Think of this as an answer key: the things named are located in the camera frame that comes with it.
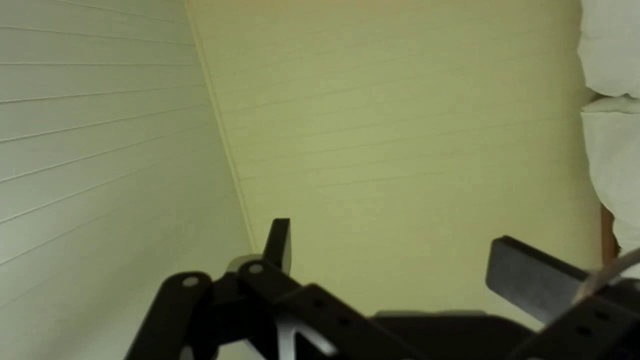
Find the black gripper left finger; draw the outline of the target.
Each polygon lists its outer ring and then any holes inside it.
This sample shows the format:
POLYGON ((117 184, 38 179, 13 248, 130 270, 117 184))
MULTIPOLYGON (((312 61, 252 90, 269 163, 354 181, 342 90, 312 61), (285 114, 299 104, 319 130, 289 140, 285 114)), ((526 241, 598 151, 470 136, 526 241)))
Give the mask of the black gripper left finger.
POLYGON ((264 360, 413 360, 413 351, 316 284, 288 275, 289 221, 272 222, 260 256, 212 280, 165 278, 123 360, 215 360, 250 342, 264 360))

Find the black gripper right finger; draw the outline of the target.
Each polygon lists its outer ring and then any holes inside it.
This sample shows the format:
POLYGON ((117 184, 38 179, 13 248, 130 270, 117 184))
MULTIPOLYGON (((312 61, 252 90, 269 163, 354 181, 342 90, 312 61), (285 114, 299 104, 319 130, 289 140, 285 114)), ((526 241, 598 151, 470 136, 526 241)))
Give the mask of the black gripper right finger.
POLYGON ((633 278, 595 277, 502 236, 490 247, 486 287, 542 322, 508 360, 640 360, 633 278))

